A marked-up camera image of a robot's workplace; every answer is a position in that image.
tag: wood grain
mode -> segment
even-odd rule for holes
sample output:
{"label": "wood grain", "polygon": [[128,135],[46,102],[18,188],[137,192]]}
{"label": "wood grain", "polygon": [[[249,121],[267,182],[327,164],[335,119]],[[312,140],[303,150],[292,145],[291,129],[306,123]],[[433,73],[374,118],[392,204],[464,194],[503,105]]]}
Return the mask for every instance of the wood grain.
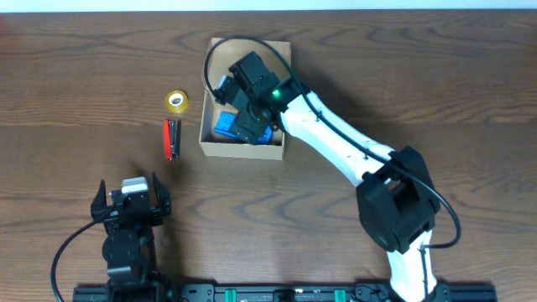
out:
{"label": "wood grain", "polygon": [[[537,18],[534,11],[9,14],[0,19],[0,300],[52,301],[50,265],[107,188],[156,172],[174,213],[155,229],[166,273],[219,283],[389,278],[353,188],[290,139],[284,162],[206,158],[201,64],[210,37],[288,40],[293,64],[349,123],[425,157],[463,237],[435,274],[536,300]],[[181,160],[160,123],[190,97]],[[443,211],[435,242],[453,235]],[[105,232],[63,254],[58,281],[107,280]]]}

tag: roll of tape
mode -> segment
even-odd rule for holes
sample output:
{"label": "roll of tape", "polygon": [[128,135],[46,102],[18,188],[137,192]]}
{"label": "roll of tape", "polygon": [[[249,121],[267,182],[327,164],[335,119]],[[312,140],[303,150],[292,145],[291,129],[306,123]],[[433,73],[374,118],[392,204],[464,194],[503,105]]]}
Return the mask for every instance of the roll of tape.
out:
{"label": "roll of tape", "polygon": [[171,112],[183,112],[188,107],[188,96],[182,90],[170,91],[166,96],[166,106]]}

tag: cardboard box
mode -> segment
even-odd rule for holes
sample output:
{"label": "cardboard box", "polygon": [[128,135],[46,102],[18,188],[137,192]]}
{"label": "cardboard box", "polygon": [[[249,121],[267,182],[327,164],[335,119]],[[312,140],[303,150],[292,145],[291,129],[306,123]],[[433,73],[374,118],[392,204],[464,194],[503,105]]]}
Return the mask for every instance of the cardboard box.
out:
{"label": "cardboard box", "polygon": [[[218,40],[220,39],[211,39],[209,49]],[[291,44],[289,42],[265,42],[279,51],[289,63],[291,62]],[[209,82],[213,89],[216,88],[223,75],[229,75],[229,71],[227,70],[229,66],[251,51],[255,51],[268,69],[273,71],[280,80],[289,77],[289,72],[269,49],[253,41],[230,40],[220,44],[213,52],[209,61]],[[237,113],[237,109],[229,104],[222,106],[216,103],[215,97],[206,89],[203,99],[200,129],[200,146],[205,156],[277,160],[284,158],[285,135],[281,130],[273,134],[270,145],[250,145],[241,140],[228,138],[214,132],[220,112]]]}

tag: blue object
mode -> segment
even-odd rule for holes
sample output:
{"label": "blue object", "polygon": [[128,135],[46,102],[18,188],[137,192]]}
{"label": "blue object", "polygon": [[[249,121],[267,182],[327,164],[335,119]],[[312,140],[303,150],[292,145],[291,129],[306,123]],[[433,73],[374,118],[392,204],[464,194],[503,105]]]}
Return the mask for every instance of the blue object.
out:
{"label": "blue object", "polygon": [[[220,117],[218,117],[218,122],[216,122],[215,133],[227,136],[229,138],[241,139],[237,135],[231,133],[233,122],[237,116],[229,112],[221,112]],[[259,139],[259,144],[268,144],[272,140],[272,129],[270,126],[267,127],[265,134]]]}

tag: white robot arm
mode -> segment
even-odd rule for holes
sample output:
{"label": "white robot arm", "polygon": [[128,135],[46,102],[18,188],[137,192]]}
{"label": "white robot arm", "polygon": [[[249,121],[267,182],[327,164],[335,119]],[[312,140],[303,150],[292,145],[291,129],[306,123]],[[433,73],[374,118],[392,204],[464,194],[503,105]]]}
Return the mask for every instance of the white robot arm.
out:
{"label": "white robot arm", "polygon": [[[406,301],[427,298],[436,279],[426,248],[441,196],[432,189],[425,161],[411,147],[395,152],[358,132],[288,69],[292,76],[280,81],[252,52],[230,66],[232,76],[223,76],[214,91],[209,87],[217,102],[239,111],[230,132],[258,143],[267,126],[277,124],[332,162],[356,188],[363,228],[388,253],[394,291]],[[390,189],[392,181],[398,184]]]}

